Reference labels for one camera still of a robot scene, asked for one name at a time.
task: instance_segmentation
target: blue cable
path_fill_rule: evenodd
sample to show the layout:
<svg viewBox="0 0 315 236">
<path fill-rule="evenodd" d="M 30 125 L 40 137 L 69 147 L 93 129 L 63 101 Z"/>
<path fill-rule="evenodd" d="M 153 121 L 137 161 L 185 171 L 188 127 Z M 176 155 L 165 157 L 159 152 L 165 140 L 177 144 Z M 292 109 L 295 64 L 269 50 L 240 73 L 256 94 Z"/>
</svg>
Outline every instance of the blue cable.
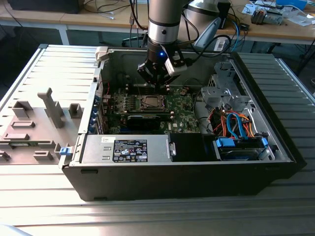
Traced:
<svg viewBox="0 0 315 236">
<path fill-rule="evenodd" d="M 235 21 L 232 21 L 232 23 L 233 23 L 233 24 L 235 25 L 235 27 L 236 27 L 237 38 L 236 38 L 236 42 L 235 42 L 234 47 L 233 47 L 233 49 L 232 49 L 232 51 L 231 51 L 231 52 L 233 52 L 233 51 L 234 51 L 234 49 L 236 48 L 236 45 L 237 45 L 237 43 L 238 43 L 238 37 L 239 37 L 239 35 L 240 35 L 240 31 L 238 30 L 238 26 L 237 26 L 237 24 L 235 23 Z"/>
<path fill-rule="evenodd" d="M 230 120 L 231 120 L 232 116 L 236 116 L 237 123 L 238 123 L 238 129 L 240 130 L 241 137 L 243 137 L 243 138 L 245 138 L 245 139 L 248 139 L 248 137 L 247 137 L 247 135 L 246 135 L 246 132 L 243 130 L 243 127 L 242 127 L 242 120 L 241 120 L 241 118 L 239 117 L 238 114 L 230 113 L 230 114 L 227 116 L 227 118 L 226 118 L 227 130 L 235 137 L 235 139 L 238 139 L 238 136 L 237 136 L 237 135 L 232 131 L 232 129 L 231 129 Z"/>
</svg>

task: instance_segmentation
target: circuit board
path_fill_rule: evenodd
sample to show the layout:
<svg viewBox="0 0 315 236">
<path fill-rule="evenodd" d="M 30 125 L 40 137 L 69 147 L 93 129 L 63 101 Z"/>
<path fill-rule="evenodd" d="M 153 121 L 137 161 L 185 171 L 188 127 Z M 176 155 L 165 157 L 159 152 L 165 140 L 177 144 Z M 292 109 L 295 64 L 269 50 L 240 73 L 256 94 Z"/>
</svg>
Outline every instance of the circuit board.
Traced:
<svg viewBox="0 0 315 236">
<path fill-rule="evenodd" d="M 199 133 L 199 127 L 192 111 L 191 94 L 183 93 L 182 88 L 168 95 L 130 95 L 116 92 L 111 95 L 110 111 L 107 111 L 108 133 L 131 133 L 126 119 L 130 116 L 160 118 L 158 130 L 145 130 L 140 133 Z"/>
</svg>

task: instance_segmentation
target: blue clip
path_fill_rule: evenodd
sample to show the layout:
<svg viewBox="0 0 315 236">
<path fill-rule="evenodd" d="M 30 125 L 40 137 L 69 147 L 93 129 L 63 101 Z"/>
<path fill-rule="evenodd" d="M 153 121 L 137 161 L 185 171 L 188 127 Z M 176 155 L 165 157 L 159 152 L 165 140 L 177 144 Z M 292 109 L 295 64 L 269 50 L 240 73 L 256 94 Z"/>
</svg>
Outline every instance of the blue clip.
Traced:
<svg viewBox="0 0 315 236">
<path fill-rule="evenodd" d="M 62 147 L 59 151 L 60 155 L 71 156 L 71 148 L 70 147 Z"/>
<path fill-rule="evenodd" d="M 229 138 L 219 138 L 218 140 L 216 140 L 217 143 L 217 147 L 235 147 L 235 143 L 233 139 L 229 139 Z"/>
<path fill-rule="evenodd" d="M 264 145 L 264 147 L 268 146 L 268 141 L 266 138 L 262 138 L 261 141 L 262 141 L 262 144 Z"/>
</svg>

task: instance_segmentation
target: warning label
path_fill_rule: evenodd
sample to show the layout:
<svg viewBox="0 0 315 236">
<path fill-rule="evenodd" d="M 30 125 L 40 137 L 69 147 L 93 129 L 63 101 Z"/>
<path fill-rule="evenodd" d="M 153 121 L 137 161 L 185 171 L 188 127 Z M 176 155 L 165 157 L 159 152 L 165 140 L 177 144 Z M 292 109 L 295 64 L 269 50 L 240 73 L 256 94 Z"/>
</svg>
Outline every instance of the warning label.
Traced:
<svg viewBox="0 0 315 236">
<path fill-rule="evenodd" d="M 147 162 L 147 140 L 115 140 L 113 162 Z"/>
</svg>

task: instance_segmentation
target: motherboard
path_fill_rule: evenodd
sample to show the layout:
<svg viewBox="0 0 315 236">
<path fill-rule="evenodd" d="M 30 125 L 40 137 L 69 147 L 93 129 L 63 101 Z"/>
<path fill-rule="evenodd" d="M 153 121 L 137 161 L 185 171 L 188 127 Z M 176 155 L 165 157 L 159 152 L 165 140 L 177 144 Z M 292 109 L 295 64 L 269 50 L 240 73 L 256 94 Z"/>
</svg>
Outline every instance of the motherboard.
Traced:
<svg viewBox="0 0 315 236">
<path fill-rule="evenodd" d="M 199 133 L 193 94 L 176 88 L 165 95 L 130 94 L 118 89 L 105 97 L 108 134 Z"/>
</svg>

